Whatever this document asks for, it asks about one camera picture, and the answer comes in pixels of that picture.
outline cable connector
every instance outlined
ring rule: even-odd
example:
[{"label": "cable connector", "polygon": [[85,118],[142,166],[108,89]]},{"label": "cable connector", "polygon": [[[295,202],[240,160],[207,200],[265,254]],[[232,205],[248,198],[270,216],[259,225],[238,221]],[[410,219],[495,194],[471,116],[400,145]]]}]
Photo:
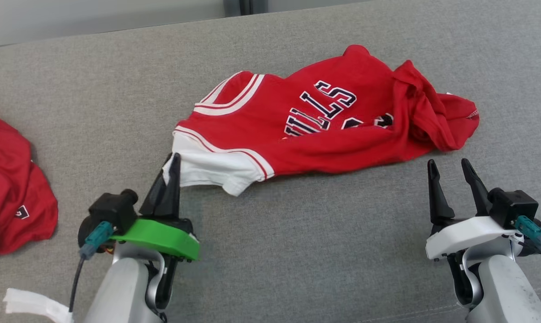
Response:
[{"label": "cable connector", "polygon": [[541,251],[541,228],[538,225],[525,215],[520,215],[514,226],[518,231],[523,233],[523,235],[528,237],[531,242],[535,244],[535,247]]},{"label": "cable connector", "polygon": [[113,235],[113,225],[107,221],[99,223],[92,233],[85,239],[85,244],[80,248],[81,258],[89,260],[97,252],[97,249],[109,240]]}]

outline basketball jersey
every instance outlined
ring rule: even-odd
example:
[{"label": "basketball jersey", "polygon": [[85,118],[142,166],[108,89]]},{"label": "basketball jersey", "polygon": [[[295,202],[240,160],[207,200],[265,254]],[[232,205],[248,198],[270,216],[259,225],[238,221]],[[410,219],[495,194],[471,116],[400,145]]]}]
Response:
[{"label": "basketball jersey", "polygon": [[[411,61],[392,71],[360,45],[287,78],[242,71],[174,129],[181,186],[238,196],[252,182],[340,173],[460,149],[479,123],[473,102],[437,94]],[[164,165],[164,180],[169,181]]]}]

